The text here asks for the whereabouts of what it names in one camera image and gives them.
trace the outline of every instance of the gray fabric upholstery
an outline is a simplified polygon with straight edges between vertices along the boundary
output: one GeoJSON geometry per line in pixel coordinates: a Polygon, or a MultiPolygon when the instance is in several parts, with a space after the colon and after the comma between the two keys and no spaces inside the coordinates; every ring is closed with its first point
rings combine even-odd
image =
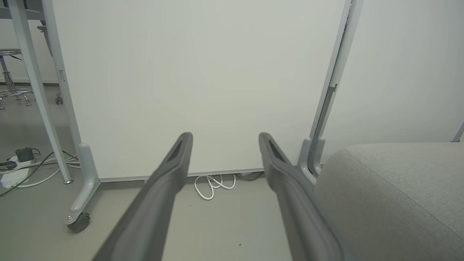
{"type": "Polygon", "coordinates": [[[361,260],[464,260],[464,144],[335,153],[315,195],[361,260]]]}

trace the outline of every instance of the wheel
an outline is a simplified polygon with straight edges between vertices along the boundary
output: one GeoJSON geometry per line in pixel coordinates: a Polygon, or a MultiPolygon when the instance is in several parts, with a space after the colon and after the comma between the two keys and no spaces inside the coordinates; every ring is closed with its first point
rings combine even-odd
{"type": "Polygon", "coordinates": [[[69,224],[68,228],[74,233],[79,233],[89,225],[89,222],[89,213],[81,213],[79,217],[77,217],[76,222],[74,222],[73,224],[69,224]]]}
{"type": "Polygon", "coordinates": [[[63,104],[63,98],[61,98],[61,97],[56,97],[56,98],[55,98],[55,103],[56,103],[56,104],[63,104]]]}

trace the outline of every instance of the table leg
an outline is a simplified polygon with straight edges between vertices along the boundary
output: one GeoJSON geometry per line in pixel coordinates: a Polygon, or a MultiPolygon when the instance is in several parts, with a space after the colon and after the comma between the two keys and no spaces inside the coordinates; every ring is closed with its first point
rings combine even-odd
{"type": "Polygon", "coordinates": [[[23,0],[9,0],[11,19],[13,20],[13,27],[18,38],[19,48],[21,49],[26,71],[29,75],[31,87],[34,90],[34,95],[39,106],[40,114],[45,124],[50,143],[52,144],[53,151],[55,152],[58,165],[63,174],[64,182],[66,184],[72,182],[69,176],[69,170],[66,166],[65,158],[61,151],[61,145],[58,140],[55,125],[53,123],[52,114],[46,101],[44,85],[40,77],[39,64],[35,56],[34,46],[32,44],[31,31],[27,22],[26,11],[24,9],[23,0]]]}

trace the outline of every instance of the power strip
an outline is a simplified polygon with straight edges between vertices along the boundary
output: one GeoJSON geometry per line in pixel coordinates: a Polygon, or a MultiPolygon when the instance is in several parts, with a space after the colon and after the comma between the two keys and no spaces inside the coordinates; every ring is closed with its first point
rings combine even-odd
{"type": "MultiPolygon", "coordinates": [[[[10,160],[16,162],[16,164],[18,165],[14,169],[19,169],[21,167],[24,167],[26,165],[34,163],[34,159],[24,161],[24,162],[19,162],[17,156],[11,157],[10,160]]],[[[6,188],[6,189],[9,189],[9,188],[11,188],[13,186],[16,186],[18,183],[23,181],[31,173],[32,169],[33,168],[21,169],[21,170],[14,171],[12,173],[3,174],[3,176],[1,177],[1,180],[0,180],[2,187],[6,188]]],[[[30,178],[28,178],[26,181],[24,181],[23,184],[28,182],[29,180],[30,180],[30,178]]]]}

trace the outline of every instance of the whiteboard frame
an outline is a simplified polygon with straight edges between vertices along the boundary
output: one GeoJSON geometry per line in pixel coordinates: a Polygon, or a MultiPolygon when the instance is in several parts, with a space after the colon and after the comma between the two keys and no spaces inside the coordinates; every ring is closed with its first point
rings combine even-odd
{"type": "MultiPolygon", "coordinates": [[[[314,118],[313,126],[309,138],[304,139],[297,168],[304,176],[313,184],[316,183],[318,170],[320,170],[319,160],[322,153],[323,141],[322,132],[327,121],[327,117],[332,106],[338,83],[343,73],[343,69],[348,58],[349,49],[354,38],[356,26],[362,9],[363,0],[346,0],[342,13],[337,37],[335,40],[334,50],[330,59],[329,69],[324,82],[324,87],[321,93],[321,98],[314,118]]],[[[61,53],[60,42],[58,37],[58,29],[55,20],[53,0],[42,0],[44,8],[45,20],[48,27],[48,36],[51,43],[53,60],[57,70],[57,75],[60,83],[61,93],[64,98],[64,105],[68,115],[72,139],[76,146],[77,153],[82,166],[82,174],[84,183],[70,207],[69,213],[65,216],[65,225],[73,224],[80,213],[83,211],[87,202],[92,197],[93,193],[102,182],[120,182],[120,181],[135,181],[147,180],[149,176],[131,176],[118,178],[98,178],[95,163],[91,154],[90,146],[81,143],[76,115],[72,106],[72,99],[69,86],[66,82],[66,70],[64,67],[63,56],[61,53]]],[[[253,172],[263,171],[263,168],[246,169],[246,170],[231,170],[214,172],[214,174],[231,174],[238,172],[253,172]]],[[[211,172],[190,173],[189,176],[205,176],[211,175],[211,172]]]]}

